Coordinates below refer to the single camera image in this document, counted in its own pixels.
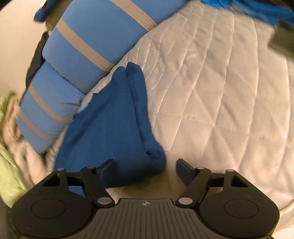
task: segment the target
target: mattress pad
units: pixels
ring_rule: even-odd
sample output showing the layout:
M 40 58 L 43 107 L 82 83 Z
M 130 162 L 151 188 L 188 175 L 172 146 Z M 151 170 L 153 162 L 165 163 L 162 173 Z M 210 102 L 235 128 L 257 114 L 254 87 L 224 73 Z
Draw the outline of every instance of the mattress pad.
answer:
M 212 172 L 237 170 L 279 207 L 277 232 L 294 223 L 294 62 L 268 48 L 272 33 L 259 20 L 190 1 L 88 93 L 83 105 L 117 67 L 140 65 L 152 130 L 167 156 L 164 173 L 108 189 L 114 199 L 177 198 L 183 158 Z

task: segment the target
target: white quilted mattress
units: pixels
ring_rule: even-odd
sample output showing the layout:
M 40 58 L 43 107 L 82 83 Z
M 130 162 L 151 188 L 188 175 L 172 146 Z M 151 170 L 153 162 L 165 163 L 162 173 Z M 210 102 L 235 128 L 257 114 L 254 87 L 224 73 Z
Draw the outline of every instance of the white quilted mattress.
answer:
M 111 196 L 176 199 L 184 190 L 178 158 L 212 172 L 235 169 L 280 208 L 274 236 L 294 237 L 294 62 L 268 49 L 272 33 L 261 21 L 190 1 L 140 39 L 83 105 L 117 67 L 139 64 L 167 170 L 109 189 Z

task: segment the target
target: blue pillow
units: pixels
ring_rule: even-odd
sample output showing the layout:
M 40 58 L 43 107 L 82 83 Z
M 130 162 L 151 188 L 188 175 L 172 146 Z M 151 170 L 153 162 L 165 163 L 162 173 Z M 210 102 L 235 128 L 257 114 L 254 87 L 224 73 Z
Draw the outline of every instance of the blue pillow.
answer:
M 44 59 L 88 93 L 137 41 L 186 0 L 73 0 L 51 33 Z
M 78 111 L 84 94 L 44 62 L 21 101 L 18 127 L 30 145 L 45 152 Z

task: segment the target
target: wall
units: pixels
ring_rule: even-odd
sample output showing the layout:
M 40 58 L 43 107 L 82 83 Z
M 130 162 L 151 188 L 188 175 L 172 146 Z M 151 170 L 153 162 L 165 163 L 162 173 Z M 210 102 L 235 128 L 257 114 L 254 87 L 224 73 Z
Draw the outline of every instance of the wall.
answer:
M 12 0 L 0 11 L 0 96 L 22 93 L 25 77 L 45 24 L 34 23 L 45 0 Z

